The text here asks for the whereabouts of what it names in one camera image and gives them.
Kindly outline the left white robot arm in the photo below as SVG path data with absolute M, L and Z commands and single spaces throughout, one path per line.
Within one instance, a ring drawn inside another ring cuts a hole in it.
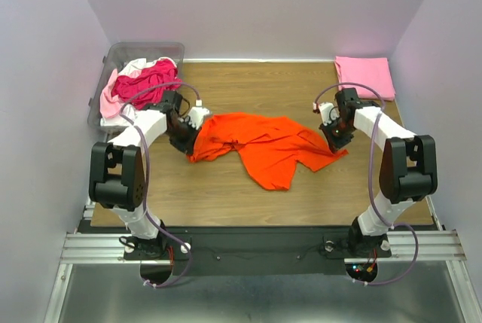
M 180 108 L 185 98 L 168 90 L 158 103 L 148 103 L 134 118 L 121 113 L 127 127 L 108 142 L 91 150 L 89 198 L 122 220 L 129 236 L 119 241 L 126 255 L 159 259 L 174 255 L 172 238 L 161 219 L 148 208 L 149 147 L 168 136 L 176 150 L 190 156 L 194 143 L 211 111 L 200 99 L 187 112 Z

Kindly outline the orange t shirt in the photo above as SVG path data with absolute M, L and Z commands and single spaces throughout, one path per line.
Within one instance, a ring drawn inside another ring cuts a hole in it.
M 287 117 L 237 112 L 209 118 L 188 160 L 213 161 L 231 151 L 238 153 L 252 180 L 277 191 L 290 189 L 297 164 L 318 172 L 348 154 L 332 152 L 317 132 Z

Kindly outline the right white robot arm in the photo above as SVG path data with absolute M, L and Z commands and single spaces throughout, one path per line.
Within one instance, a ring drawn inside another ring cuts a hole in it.
M 379 176 L 368 177 L 370 205 L 354 219 L 344 243 L 353 257 L 388 251 L 386 234 L 400 215 L 438 188 L 435 139 L 405 129 L 385 113 L 383 99 L 362 100 L 356 89 L 357 84 L 345 83 L 333 103 L 313 103 L 332 153 L 345 148 L 356 131 L 370 138 L 371 156 L 375 148 L 382 152 Z

